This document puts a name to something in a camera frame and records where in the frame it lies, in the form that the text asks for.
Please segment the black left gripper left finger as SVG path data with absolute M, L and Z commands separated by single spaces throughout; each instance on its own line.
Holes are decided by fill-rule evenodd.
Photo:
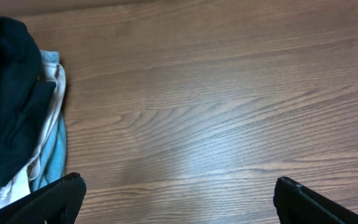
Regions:
M 85 194 L 85 180 L 72 172 L 1 208 L 0 224 L 73 224 Z

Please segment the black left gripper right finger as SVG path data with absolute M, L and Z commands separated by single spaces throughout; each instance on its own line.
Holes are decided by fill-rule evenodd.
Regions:
M 273 204 L 281 224 L 358 224 L 358 214 L 289 177 L 279 177 Z

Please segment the grey-blue folded garment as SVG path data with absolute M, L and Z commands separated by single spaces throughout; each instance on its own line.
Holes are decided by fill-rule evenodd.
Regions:
M 44 77 L 55 82 L 56 87 L 50 100 L 47 119 L 40 139 L 39 156 L 32 168 L 31 191 L 36 191 L 65 175 L 67 156 L 67 131 L 63 119 L 63 102 L 67 79 L 60 64 L 60 53 L 40 51 L 44 65 Z

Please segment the beige folded garment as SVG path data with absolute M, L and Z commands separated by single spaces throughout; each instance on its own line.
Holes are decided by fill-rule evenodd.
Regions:
M 28 163 L 8 182 L 4 187 L 0 187 L 0 209 L 29 195 L 32 191 L 30 189 L 30 181 L 32 180 L 32 168 L 39 156 L 40 139 L 42 138 L 42 130 L 39 142 L 33 152 L 32 157 Z

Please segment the black folded garment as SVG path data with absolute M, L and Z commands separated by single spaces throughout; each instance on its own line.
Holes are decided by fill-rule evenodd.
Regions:
M 0 187 L 29 161 L 56 84 L 40 80 L 40 50 L 21 21 L 0 17 Z

